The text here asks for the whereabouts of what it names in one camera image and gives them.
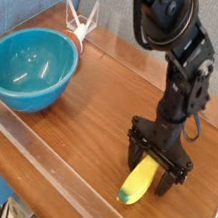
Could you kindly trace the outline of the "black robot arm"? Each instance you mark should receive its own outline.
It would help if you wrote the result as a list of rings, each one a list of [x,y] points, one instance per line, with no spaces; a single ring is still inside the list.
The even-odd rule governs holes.
[[[166,88],[154,121],[133,117],[128,131],[128,163],[138,166],[143,154],[165,169],[156,189],[164,195],[174,184],[185,182],[193,162],[181,139],[194,141],[185,131],[189,117],[210,100],[209,80],[214,69],[214,48],[199,19],[198,0],[133,0],[133,30],[146,50],[165,53]]]

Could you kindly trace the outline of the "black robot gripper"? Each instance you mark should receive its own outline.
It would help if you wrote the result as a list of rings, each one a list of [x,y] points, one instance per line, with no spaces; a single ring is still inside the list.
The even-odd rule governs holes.
[[[156,195],[164,195],[173,184],[185,182],[188,172],[193,169],[193,162],[184,150],[180,139],[179,127],[163,128],[140,116],[133,116],[131,129],[128,131],[128,166],[133,170],[146,152],[154,158],[166,173],[155,191]]]

